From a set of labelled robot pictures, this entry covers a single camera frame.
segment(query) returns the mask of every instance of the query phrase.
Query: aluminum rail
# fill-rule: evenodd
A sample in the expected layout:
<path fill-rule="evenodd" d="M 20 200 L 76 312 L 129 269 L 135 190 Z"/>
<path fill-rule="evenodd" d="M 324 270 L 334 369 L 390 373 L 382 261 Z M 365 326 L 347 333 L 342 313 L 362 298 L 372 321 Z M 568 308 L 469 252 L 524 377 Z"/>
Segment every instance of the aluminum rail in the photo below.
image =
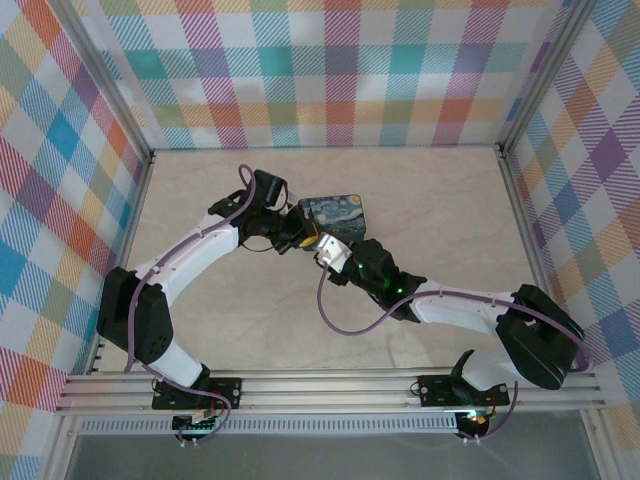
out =
<path fill-rule="evenodd" d="M 302 371 L 224 371 L 213 377 L 242 378 L 242 414 L 355 414 L 456 412 L 471 407 L 420 407 L 409 391 L 419 375 L 445 375 L 449 368 Z M 153 377 L 146 373 L 71 376 L 58 405 L 60 415 L 187 413 L 151 408 Z M 571 374 L 557 391 L 520 383 L 519 411 L 601 408 L 602 392 L 590 373 Z"/>

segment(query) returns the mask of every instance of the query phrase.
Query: beige surface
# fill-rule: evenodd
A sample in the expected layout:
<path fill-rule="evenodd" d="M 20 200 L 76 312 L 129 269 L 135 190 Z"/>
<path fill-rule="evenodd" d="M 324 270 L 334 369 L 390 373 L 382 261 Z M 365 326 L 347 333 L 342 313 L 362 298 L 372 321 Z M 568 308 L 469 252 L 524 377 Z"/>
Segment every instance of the beige surface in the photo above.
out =
<path fill-rule="evenodd" d="M 303 149 L 161 153 L 129 267 L 179 240 L 216 200 L 241 187 L 240 163 L 282 176 L 298 196 L 362 196 L 367 238 L 401 269 L 445 285 L 516 290 L 531 273 L 490 148 Z M 254 248 L 266 240 L 251 239 Z M 316 307 L 320 269 L 309 252 L 240 249 L 197 278 L 172 307 L 178 339 L 210 368 L 449 366 L 493 342 L 446 325 L 388 320 L 342 337 Z M 345 329 L 382 313 L 356 287 L 327 285 L 325 309 Z M 109 347 L 101 370 L 120 370 Z"/>

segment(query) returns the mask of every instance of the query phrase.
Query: colorful checkered backdrop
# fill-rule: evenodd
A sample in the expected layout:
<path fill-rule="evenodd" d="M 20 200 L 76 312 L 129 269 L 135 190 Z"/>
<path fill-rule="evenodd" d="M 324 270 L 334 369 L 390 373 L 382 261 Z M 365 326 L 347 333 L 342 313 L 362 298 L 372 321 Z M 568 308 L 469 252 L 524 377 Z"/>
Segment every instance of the colorful checkered backdrop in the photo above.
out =
<path fill-rule="evenodd" d="M 0 1 L 0 478 L 36 475 L 142 168 L 44 0 Z"/>
<path fill-rule="evenodd" d="M 520 87 L 520 91 L 518 92 L 518 96 L 511 105 L 511 109 L 509 110 L 509 114 L 507 115 L 507 120 L 504 122 L 502 129 L 500 131 L 500 135 L 498 136 L 497 143 L 503 144 L 513 127 L 514 122 L 518 118 L 518 115 L 521 113 L 522 103 L 532 92 L 533 87 L 540 80 L 540 74 L 543 65 L 547 59 L 547 55 L 553 50 L 553 47 L 556 43 L 558 35 L 562 31 L 564 27 L 564 22 L 567 19 L 571 8 L 577 3 L 577 0 L 563 0 L 562 5 L 560 6 L 560 10 L 556 14 L 553 23 L 551 24 L 551 28 L 547 32 L 547 36 L 542 42 L 540 46 L 540 50 L 536 54 L 535 60 L 531 64 L 529 68 L 529 72 L 527 73 L 522 86 Z"/>
<path fill-rule="evenodd" d="M 74 0 L 173 149 L 493 144 L 568 3 Z"/>
<path fill-rule="evenodd" d="M 514 166 L 553 293 L 640 471 L 640 0 L 600 0 Z"/>

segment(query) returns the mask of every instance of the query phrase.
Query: wire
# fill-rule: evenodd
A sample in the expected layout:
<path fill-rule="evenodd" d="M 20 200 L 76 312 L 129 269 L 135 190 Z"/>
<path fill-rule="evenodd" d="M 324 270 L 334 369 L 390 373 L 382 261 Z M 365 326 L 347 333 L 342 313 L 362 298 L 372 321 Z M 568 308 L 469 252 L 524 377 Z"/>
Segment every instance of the wire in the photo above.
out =
<path fill-rule="evenodd" d="M 242 215 L 244 213 L 244 211 L 247 208 L 249 208 L 249 205 L 253 201 L 253 197 L 256 194 L 256 182 L 255 182 L 256 177 L 255 177 L 255 175 L 253 173 L 253 170 L 251 170 L 251 168 L 249 168 L 245 164 L 242 164 L 242 165 L 240 165 L 240 167 L 238 167 L 238 173 L 240 174 L 240 178 L 242 179 L 243 183 L 246 181 L 244 179 L 244 177 L 242 176 L 242 171 L 243 170 L 247 170 L 249 172 L 249 175 L 251 176 L 251 190 L 249 192 L 249 197 L 247 198 L 245 203 L 236 212 L 232 213 L 231 215 L 229 215 L 224 220 L 216 223 L 215 225 L 212 225 L 210 227 L 205 228 L 200 233 L 194 233 L 193 235 L 185 238 L 180 243 L 178 243 L 176 246 L 174 246 L 160 260 L 158 260 L 153 267 L 151 267 L 149 269 L 149 271 L 144 275 L 144 277 L 142 277 L 142 279 L 140 280 L 140 282 L 136 286 L 136 289 L 134 290 L 133 295 L 131 297 L 131 302 L 129 303 L 129 315 L 128 315 L 128 318 L 127 318 L 127 321 L 128 321 L 128 324 L 127 324 L 127 334 L 128 334 L 127 335 L 127 365 L 124 368 L 125 373 L 129 373 L 131 371 L 131 367 L 133 366 L 133 363 L 135 362 L 135 357 L 134 357 L 134 349 L 135 349 L 135 312 L 136 312 L 136 307 L 138 306 L 138 298 L 140 297 L 140 293 L 142 292 L 142 289 L 147 284 L 147 282 L 151 279 L 151 277 L 153 277 L 157 272 L 159 272 L 160 269 L 171 258 L 173 258 L 176 254 L 181 252 L 189 244 L 191 244 L 191 242 L 193 242 L 196 239 L 202 238 L 202 236 L 207 235 L 207 234 L 209 234 L 210 232 L 212 232 L 214 230 L 218 230 L 219 228 L 222 228 L 225 225 L 228 225 L 229 223 L 231 223 L 232 220 L 234 220 L 235 218 L 237 218 L 240 215 Z"/>
<path fill-rule="evenodd" d="M 573 343 L 575 343 L 578 346 L 579 352 L 582 354 L 582 358 L 578 357 L 578 368 L 572 369 L 571 371 L 585 372 L 587 370 L 590 370 L 593 367 L 593 358 L 591 357 L 591 354 L 589 353 L 584 342 L 580 338 L 578 338 L 573 332 L 571 332 L 568 328 L 566 328 L 564 325 L 560 325 L 558 322 L 556 322 L 552 318 L 549 318 L 545 314 L 537 312 L 532 308 L 525 307 L 524 305 L 518 305 L 517 303 L 507 302 L 505 300 L 500 300 L 497 298 L 486 297 L 484 295 L 474 295 L 472 293 L 456 292 L 452 290 L 427 290 L 424 292 L 418 292 L 412 295 L 407 295 L 406 297 L 396 302 L 378 320 L 373 322 L 368 327 L 365 327 L 362 330 L 356 330 L 356 331 L 343 330 L 340 327 L 336 326 L 329 319 L 329 317 L 324 311 L 324 307 L 322 306 L 322 288 L 326 282 L 328 272 L 329 272 L 329 264 L 325 263 L 324 270 L 322 272 L 322 277 L 320 277 L 320 283 L 318 284 L 318 292 L 316 295 L 316 300 L 318 303 L 318 310 L 320 312 L 320 316 L 324 320 L 324 323 L 326 323 L 331 330 L 333 330 L 336 333 L 339 333 L 340 335 L 345 335 L 348 337 L 356 337 L 359 335 L 364 335 L 365 333 L 369 333 L 374 328 L 378 327 L 387 318 L 389 318 L 391 314 L 395 312 L 398 308 L 400 308 L 402 305 L 404 305 L 407 302 L 410 302 L 411 300 L 415 300 L 416 298 L 433 297 L 436 295 L 440 297 L 457 297 L 457 298 L 463 298 L 465 300 L 472 300 L 472 301 L 481 302 L 481 303 L 491 303 L 492 305 L 495 304 L 495 305 L 500 305 L 501 307 L 513 308 L 514 310 L 518 310 L 520 312 L 526 313 L 527 315 L 530 315 L 544 323 L 551 325 L 552 327 L 554 327 L 555 329 L 559 330 L 564 335 L 566 335 Z"/>
<path fill-rule="evenodd" d="M 154 370 L 153 368 L 151 368 L 148 365 L 142 365 L 142 368 L 144 368 L 147 372 L 156 375 L 157 377 L 162 378 L 162 381 L 165 382 L 167 385 L 172 386 L 173 388 L 177 388 L 178 390 L 182 390 L 185 393 L 191 393 L 193 395 L 200 395 L 203 397 L 211 397 L 214 400 L 220 400 L 224 406 L 226 407 L 225 411 L 226 411 L 226 415 L 224 416 L 224 418 L 222 419 L 222 421 L 220 421 L 220 423 L 218 424 L 218 426 L 216 426 L 211 432 L 207 433 L 204 437 L 200 438 L 199 440 L 195 440 L 193 442 L 193 446 L 197 447 L 198 444 L 207 442 L 209 440 L 211 440 L 211 438 L 213 438 L 215 436 L 216 433 L 218 433 L 220 430 L 222 430 L 222 428 L 224 428 L 225 424 L 227 423 L 227 421 L 229 420 L 229 417 L 231 416 L 231 402 L 229 402 L 229 400 L 226 397 L 223 397 L 222 395 L 219 395 L 217 393 L 212 393 L 212 392 L 207 392 L 205 390 L 195 390 L 193 388 L 189 388 L 189 387 L 185 387 L 183 385 L 180 385 L 176 382 L 174 382 L 173 380 L 170 380 L 168 378 L 163 377 L 163 375 L 158 372 L 157 370 Z M 178 440 L 180 440 L 181 445 L 185 445 L 184 442 L 184 438 L 182 437 L 182 433 L 184 432 L 184 427 L 180 427 L 180 429 L 178 430 Z"/>
<path fill-rule="evenodd" d="M 199 238 L 203 238 L 204 236 L 208 235 L 209 233 L 218 230 L 219 228 L 224 227 L 225 225 L 228 225 L 229 223 L 231 223 L 232 220 L 234 220 L 235 218 L 239 217 L 240 215 L 242 215 L 245 210 L 247 210 L 247 208 L 249 208 L 249 205 L 251 205 L 251 202 L 253 201 L 253 198 L 255 197 L 256 194 L 256 177 L 255 174 L 253 173 L 253 170 L 245 165 L 244 163 L 242 165 L 240 165 L 240 167 L 238 167 L 238 173 L 240 175 L 240 178 L 242 179 L 242 183 L 244 183 L 245 187 L 247 187 L 249 184 L 246 183 L 246 180 L 244 179 L 244 176 L 242 175 L 242 172 L 246 170 L 249 172 L 249 176 L 250 176 L 250 185 L 251 185 L 251 189 L 249 191 L 249 196 L 247 197 L 247 200 L 244 202 L 244 204 L 242 204 L 242 206 L 234 213 L 232 213 L 231 215 L 229 215 L 227 218 L 225 218 L 224 220 L 216 223 L 215 225 L 212 225 L 210 227 L 205 228 L 204 230 L 202 230 L 199 233 L 194 233 L 193 235 L 190 235 L 189 237 L 185 238 L 184 240 L 182 240 L 180 243 L 178 243 L 176 246 L 174 246 L 171 250 L 169 250 L 160 260 L 158 260 L 156 262 L 156 264 L 149 269 L 149 271 L 144 275 L 144 277 L 142 277 L 142 279 L 140 280 L 140 282 L 138 283 L 138 285 L 136 286 L 136 289 L 133 292 L 133 295 L 131 297 L 131 303 L 129 304 L 129 314 L 128 314 L 128 318 L 127 318 L 127 334 L 128 334 L 128 338 L 127 338 L 127 365 L 124 368 L 124 371 L 126 373 L 129 373 L 131 371 L 131 367 L 133 366 L 134 362 L 135 362 L 135 357 L 134 357 L 134 349 L 135 349 L 135 312 L 136 312 L 136 307 L 138 305 L 138 298 L 140 297 L 140 293 L 142 292 L 142 289 L 144 288 L 144 286 L 148 283 L 148 281 L 151 279 L 151 277 L 153 277 L 154 275 L 156 275 L 157 273 L 160 272 L 160 270 L 162 269 L 162 267 L 171 259 L 173 258 L 175 255 L 177 255 L 179 252 L 181 252 L 184 248 L 186 248 L 188 245 L 190 245 L 194 240 L 199 239 Z M 142 365 L 142 367 L 147 370 L 148 372 L 156 375 L 157 377 L 163 377 L 163 375 L 159 372 L 157 372 L 156 370 L 154 370 L 153 368 L 149 367 L 148 365 Z M 205 396 L 205 397 L 211 397 L 213 399 L 216 400 L 220 400 L 222 403 L 224 403 L 224 405 L 227 407 L 227 414 L 225 415 L 224 419 L 220 422 L 220 424 L 214 428 L 211 433 L 205 435 L 204 437 L 202 437 L 200 439 L 200 443 L 206 442 L 207 440 L 209 440 L 211 437 L 213 437 L 217 432 L 220 431 L 220 429 L 222 429 L 224 427 L 224 425 L 227 423 L 227 420 L 229 419 L 229 416 L 231 415 L 231 403 L 229 402 L 229 400 L 227 400 L 226 397 L 223 397 L 222 395 L 218 395 L 216 393 L 211 393 L 211 392 L 206 392 L 204 390 L 195 390 L 193 388 L 189 388 L 189 387 L 185 387 L 183 385 L 180 385 L 170 379 L 164 378 L 164 382 L 167 383 L 168 385 L 177 388 L 178 390 L 182 390 L 185 393 L 190 393 L 193 395 L 201 395 L 201 396 Z M 182 444 L 184 445 L 184 439 L 182 438 L 182 431 L 183 429 L 180 429 L 179 433 L 178 433 L 178 438 L 180 439 L 181 442 L 183 442 Z M 193 443 L 194 447 L 197 446 L 197 442 L 194 440 Z"/>

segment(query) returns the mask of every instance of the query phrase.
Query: plaid fabric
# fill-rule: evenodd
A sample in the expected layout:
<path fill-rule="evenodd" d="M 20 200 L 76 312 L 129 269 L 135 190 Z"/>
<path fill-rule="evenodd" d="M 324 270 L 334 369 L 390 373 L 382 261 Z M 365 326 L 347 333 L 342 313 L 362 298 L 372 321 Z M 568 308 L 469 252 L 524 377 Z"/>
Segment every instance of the plaid fabric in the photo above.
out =
<path fill-rule="evenodd" d="M 74 1 L 173 149 L 492 144 L 559 2 Z"/>
<path fill-rule="evenodd" d="M 531 68 L 529 69 L 524 83 L 520 88 L 518 97 L 516 98 L 515 102 L 513 102 L 513 105 L 511 105 L 509 115 L 507 115 L 507 120 L 504 122 L 502 130 L 500 131 L 498 143 L 502 144 L 506 140 L 507 135 L 511 131 L 511 127 L 513 127 L 513 123 L 520 114 L 522 102 L 525 98 L 527 98 L 527 96 L 529 96 L 534 85 L 536 85 L 539 81 L 538 77 L 541 73 L 540 69 L 542 65 L 544 65 L 544 61 L 546 60 L 549 52 L 553 50 L 552 47 L 556 42 L 560 31 L 562 30 L 561 27 L 564 24 L 564 21 L 567 19 L 567 14 L 571 10 L 571 7 L 575 4 L 575 2 L 576 0 L 563 0 L 560 10 L 556 14 L 556 17 L 553 21 L 553 24 L 551 25 L 551 28 L 549 29 L 549 32 L 547 33 L 547 36 L 544 39 L 544 42 L 542 42 L 542 46 L 540 47 L 540 50 L 538 50 L 535 60 L 531 64 Z"/>
<path fill-rule="evenodd" d="M 142 168 L 44 0 L 0 2 L 0 478 L 34 478 Z"/>
<path fill-rule="evenodd" d="M 630 461 L 640 459 L 639 25 L 639 0 L 599 2 L 515 159 L 553 293 L 586 327 Z"/>

